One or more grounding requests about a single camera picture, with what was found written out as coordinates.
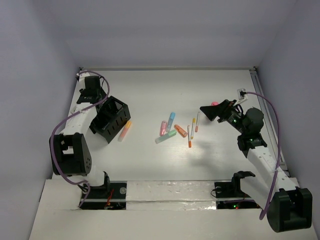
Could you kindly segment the yellow orange highlighter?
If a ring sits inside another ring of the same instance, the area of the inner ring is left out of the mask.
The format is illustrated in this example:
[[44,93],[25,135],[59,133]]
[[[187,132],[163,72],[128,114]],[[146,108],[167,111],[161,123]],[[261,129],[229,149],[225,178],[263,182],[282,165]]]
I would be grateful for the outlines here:
[[131,125],[132,125],[132,122],[131,122],[130,120],[128,120],[128,121],[126,122],[126,124],[124,125],[124,127],[123,127],[123,129],[122,129],[122,131],[121,131],[121,133],[120,133],[120,135],[119,135],[119,137],[118,137],[118,141],[119,141],[119,142],[122,142],[122,141],[123,141],[123,139],[124,139],[124,137],[126,136],[128,130],[130,129]]

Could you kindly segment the blue highlighter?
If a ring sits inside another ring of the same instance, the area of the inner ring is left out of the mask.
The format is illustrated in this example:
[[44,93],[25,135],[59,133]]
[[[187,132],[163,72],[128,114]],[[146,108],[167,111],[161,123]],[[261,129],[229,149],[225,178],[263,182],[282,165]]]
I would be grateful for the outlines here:
[[170,116],[169,116],[169,119],[167,121],[167,125],[166,125],[166,129],[165,131],[168,133],[171,131],[171,128],[172,128],[172,125],[173,125],[173,121],[175,119],[175,116],[176,116],[176,113],[175,112],[171,112],[170,113]]

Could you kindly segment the pink highlighter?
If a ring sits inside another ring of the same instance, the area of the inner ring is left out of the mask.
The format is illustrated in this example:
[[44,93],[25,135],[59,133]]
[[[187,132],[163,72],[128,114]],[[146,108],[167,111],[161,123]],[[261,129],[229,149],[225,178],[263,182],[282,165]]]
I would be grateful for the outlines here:
[[167,122],[162,121],[160,126],[160,131],[159,131],[160,136],[163,136],[166,133],[166,128],[167,128]]

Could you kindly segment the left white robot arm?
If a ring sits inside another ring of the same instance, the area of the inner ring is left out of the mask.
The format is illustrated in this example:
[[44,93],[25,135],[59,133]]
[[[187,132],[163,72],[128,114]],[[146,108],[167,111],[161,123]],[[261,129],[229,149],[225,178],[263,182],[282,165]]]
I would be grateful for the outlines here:
[[88,195],[93,164],[85,135],[107,101],[110,85],[103,75],[92,70],[81,70],[76,78],[81,86],[80,96],[70,115],[53,129],[49,148],[53,172]]

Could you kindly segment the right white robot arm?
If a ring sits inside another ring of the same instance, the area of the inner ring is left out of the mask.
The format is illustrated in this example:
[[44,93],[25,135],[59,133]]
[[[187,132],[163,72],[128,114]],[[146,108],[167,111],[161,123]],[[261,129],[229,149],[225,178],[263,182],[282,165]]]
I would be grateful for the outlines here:
[[235,196],[247,194],[254,200],[262,208],[259,218],[267,218],[276,233],[310,228],[312,193],[293,182],[271,155],[261,135],[263,112],[252,107],[242,113],[235,100],[202,106],[200,110],[210,121],[227,122],[240,132],[238,148],[257,170],[257,174],[235,173],[230,183],[231,192]]

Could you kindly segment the black slotted organizer box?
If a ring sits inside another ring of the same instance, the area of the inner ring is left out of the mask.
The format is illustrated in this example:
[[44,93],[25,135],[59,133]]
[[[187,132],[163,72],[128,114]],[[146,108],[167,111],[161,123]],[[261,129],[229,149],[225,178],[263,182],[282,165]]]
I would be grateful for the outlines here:
[[97,116],[89,128],[93,134],[99,134],[109,144],[130,119],[129,106],[110,96],[97,111]]

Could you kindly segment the yellow tipped white marker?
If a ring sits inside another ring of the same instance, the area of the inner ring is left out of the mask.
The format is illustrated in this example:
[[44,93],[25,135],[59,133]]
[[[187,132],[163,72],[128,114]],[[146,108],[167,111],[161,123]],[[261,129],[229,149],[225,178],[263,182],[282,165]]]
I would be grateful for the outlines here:
[[196,127],[196,118],[193,118],[192,125],[191,125],[191,135],[190,135],[191,140],[194,138],[195,127]]

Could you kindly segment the peach tipped white marker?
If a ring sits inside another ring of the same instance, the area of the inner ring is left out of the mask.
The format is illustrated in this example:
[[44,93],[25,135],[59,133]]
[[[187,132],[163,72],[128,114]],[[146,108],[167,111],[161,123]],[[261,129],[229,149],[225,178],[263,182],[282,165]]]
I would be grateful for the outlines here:
[[197,133],[199,129],[200,114],[201,114],[200,112],[197,113],[196,122],[195,122],[195,133]]

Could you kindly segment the orange tipped white marker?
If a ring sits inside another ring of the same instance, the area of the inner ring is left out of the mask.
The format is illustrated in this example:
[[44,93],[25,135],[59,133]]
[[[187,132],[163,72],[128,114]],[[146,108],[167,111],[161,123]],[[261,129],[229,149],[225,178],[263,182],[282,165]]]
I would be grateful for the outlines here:
[[192,147],[192,139],[191,139],[191,127],[190,125],[187,126],[187,138],[188,138],[188,147]]

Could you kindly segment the green highlighter centre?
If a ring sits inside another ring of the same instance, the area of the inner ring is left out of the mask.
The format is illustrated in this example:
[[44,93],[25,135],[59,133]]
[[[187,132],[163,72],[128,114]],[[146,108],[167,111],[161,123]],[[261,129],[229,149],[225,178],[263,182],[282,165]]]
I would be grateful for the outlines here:
[[164,135],[156,138],[156,139],[155,139],[155,143],[156,143],[156,144],[162,143],[163,141],[168,140],[168,139],[174,137],[176,134],[177,134],[177,131],[176,131],[175,129],[174,129],[174,130],[171,130],[171,131],[167,132],[166,134],[164,134]]

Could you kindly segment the aluminium side rail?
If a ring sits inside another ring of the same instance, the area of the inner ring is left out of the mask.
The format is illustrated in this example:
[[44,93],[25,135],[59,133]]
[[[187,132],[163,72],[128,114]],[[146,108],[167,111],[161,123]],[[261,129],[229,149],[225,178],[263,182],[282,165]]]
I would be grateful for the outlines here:
[[[251,76],[251,80],[254,86],[254,91],[259,94],[264,96],[263,90],[262,90],[262,86],[259,80],[259,76],[258,76],[258,71],[256,67],[252,67],[249,70],[250,76]],[[272,120],[272,114],[274,113],[272,107],[270,106],[270,104],[264,99],[261,98],[260,96],[257,97],[259,105],[260,105],[260,109],[264,114],[264,124],[267,130],[267,133],[269,135],[269,148],[272,149],[273,151],[273,155],[275,157],[275,159],[277,159],[278,157],[278,132],[277,132],[277,124],[273,123]]]

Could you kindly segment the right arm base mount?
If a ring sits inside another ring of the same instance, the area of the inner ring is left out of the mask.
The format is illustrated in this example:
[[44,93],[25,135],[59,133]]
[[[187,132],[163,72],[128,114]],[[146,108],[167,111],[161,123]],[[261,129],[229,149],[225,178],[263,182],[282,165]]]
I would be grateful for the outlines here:
[[217,181],[210,192],[218,210],[254,209],[257,204],[247,194],[236,190],[231,181]]

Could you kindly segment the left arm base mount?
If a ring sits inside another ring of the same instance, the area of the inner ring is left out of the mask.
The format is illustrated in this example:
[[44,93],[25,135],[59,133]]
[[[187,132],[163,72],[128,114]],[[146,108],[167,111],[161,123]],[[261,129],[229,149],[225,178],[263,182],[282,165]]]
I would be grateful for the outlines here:
[[82,210],[125,210],[126,193],[126,181],[111,181],[109,190],[104,186],[93,186],[80,208]]

